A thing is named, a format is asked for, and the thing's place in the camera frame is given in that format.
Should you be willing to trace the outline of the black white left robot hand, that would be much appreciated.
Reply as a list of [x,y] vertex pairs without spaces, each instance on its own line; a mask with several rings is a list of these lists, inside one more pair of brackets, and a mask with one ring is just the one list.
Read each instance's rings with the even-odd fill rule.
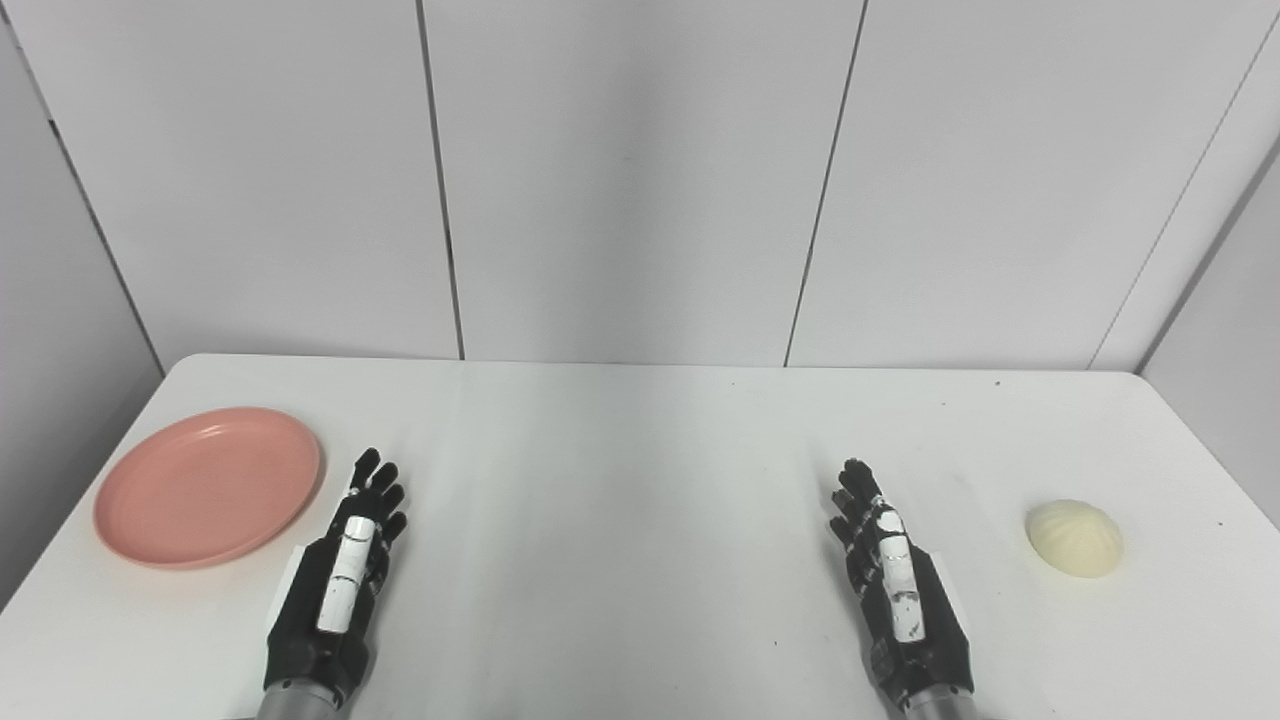
[[366,448],[325,533],[303,548],[268,634],[259,719],[338,719],[364,684],[392,546],[408,525],[398,478]]

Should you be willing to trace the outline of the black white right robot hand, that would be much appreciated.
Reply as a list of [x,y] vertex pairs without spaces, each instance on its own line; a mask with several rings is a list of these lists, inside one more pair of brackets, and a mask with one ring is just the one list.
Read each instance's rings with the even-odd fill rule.
[[884,698],[905,719],[977,719],[970,644],[937,566],[860,459],[845,461],[829,529],[844,547]]

